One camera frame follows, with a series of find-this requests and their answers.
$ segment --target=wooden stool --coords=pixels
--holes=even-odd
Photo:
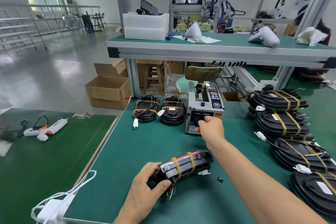
[[[145,88],[145,94],[150,83],[158,84],[161,96],[163,96],[163,69],[162,60],[155,61],[156,64],[146,64],[145,66],[145,79],[143,81],[143,86]]]

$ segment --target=hand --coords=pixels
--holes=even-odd
[[[198,125],[199,128],[196,128],[196,132],[201,133],[209,150],[225,141],[224,127],[221,119],[212,116],[205,116],[204,120],[198,121]]]
[[[160,163],[147,163],[134,178],[131,189],[114,224],[138,224],[152,210],[159,197],[169,188],[170,180],[161,181],[151,190],[147,186],[149,177]]]

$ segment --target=person's right hand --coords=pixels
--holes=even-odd
[[[203,139],[207,143],[209,150],[216,147],[224,139],[224,127],[221,119],[212,116],[205,116],[204,120],[198,121],[199,128],[196,128],[196,132],[200,132]]]

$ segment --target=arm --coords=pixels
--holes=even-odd
[[[327,223],[292,192],[250,162],[224,138],[222,121],[206,116],[199,132],[224,168],[254,221],[272,223]]]
[[[149,177],[160,163],[147,163],[134,178],[127,198],[113,224],[139,224],[152,210],[159,197],[169,188],[169,180],[161,181],[153,190],[147,186]]]

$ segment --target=stack of black housings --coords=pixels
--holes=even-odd
[[[309,132],[308,107],[299,90],[273,90],[266,86],[248,96],[249,112],[271,144],[279,163],[293,171],[290,181],[294,193],[317,213],[336,220],[336,163]],[[297,164],[311,171],[294,171]]]

